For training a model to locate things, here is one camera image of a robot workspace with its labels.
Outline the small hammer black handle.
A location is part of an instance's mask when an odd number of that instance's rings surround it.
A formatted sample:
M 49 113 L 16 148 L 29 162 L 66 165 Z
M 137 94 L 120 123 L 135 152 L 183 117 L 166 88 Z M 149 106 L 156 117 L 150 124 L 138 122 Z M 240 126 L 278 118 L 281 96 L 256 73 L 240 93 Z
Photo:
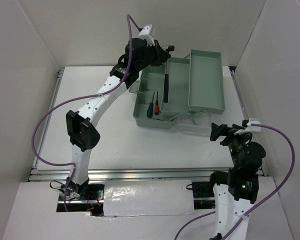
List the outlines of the small hammer black handle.
M 167 53 L 173 52 L 175 50 L 174 45 L 169 45 L 165 51 Z M 163 102 L 168 103 L 169 101 L 169 60 L 165 63 L 165 75 L 164 75 L 164 88 L 163 88 Z

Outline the red handled screwdriver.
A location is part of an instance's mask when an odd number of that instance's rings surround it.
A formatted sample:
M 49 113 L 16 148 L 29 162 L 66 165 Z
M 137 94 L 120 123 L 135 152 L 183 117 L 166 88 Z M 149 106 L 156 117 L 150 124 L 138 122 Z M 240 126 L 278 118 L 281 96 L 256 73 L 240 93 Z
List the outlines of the red handled screwdriver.
M 159 101 L 158 101 L 158 96 L 159 96 L 159 92 L 156 92 L 156 101 L 155 101 L 155 105 L 154 105 L 154 114 L 155 115 L 159 115 L 160 113 L 160 107 L 159 107 Z

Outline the large green handled screwdriver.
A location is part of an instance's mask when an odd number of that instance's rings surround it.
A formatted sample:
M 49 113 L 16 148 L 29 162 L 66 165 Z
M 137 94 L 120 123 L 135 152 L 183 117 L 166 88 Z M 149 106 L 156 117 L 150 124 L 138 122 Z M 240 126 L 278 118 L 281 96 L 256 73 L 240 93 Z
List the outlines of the large green handled screwdriver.
M 152 116 L 153 116 L 153 111 L 154 111 L 154 95 L 155 93 L 153 92 L 152 94 L 152 99 L 148 105 L 148 109 L 147 109 L 147 112 L 146 112 L 146 116 L 151 119 Z

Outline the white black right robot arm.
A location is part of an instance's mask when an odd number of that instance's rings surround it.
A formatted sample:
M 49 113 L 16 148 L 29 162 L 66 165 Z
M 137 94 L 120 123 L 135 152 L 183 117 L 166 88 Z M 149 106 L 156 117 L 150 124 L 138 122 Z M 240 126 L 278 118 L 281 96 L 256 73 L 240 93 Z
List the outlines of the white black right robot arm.
M 215 198 L 215 240 L 244 240 L 249 216 L 259 191 L 258 169 L 265 149 L 252 141 L 252 133 L 243 126 L 212 123 L 210 140 L 224 139 L 220 145 L 229 149 L 233 167 L 227 172 L 215 170 L 209 177 L 208 191 Z

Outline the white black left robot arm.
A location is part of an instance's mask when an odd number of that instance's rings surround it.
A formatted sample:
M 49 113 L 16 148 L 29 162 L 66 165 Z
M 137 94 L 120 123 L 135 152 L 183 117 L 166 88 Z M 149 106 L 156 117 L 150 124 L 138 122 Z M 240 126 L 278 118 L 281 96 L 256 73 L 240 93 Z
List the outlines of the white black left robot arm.
M 145 39 L 133 38 L 111 69 L 97 96 L 77 111 L 67 112 L 66 127 L 72 144 L 71 162 L 74 166 L 71 167 L 66 185 L 76 199 L 82 200 L 89 193 L 88 168 L 92 149 L 101 138 L 96 126 L 102 115 L 139 78 L 140 71 L 148 66 L 162 66 L 171 58 L 170 52 L 174 49 L 173 45 L 161 47 L 157 40 L 149 45 Z

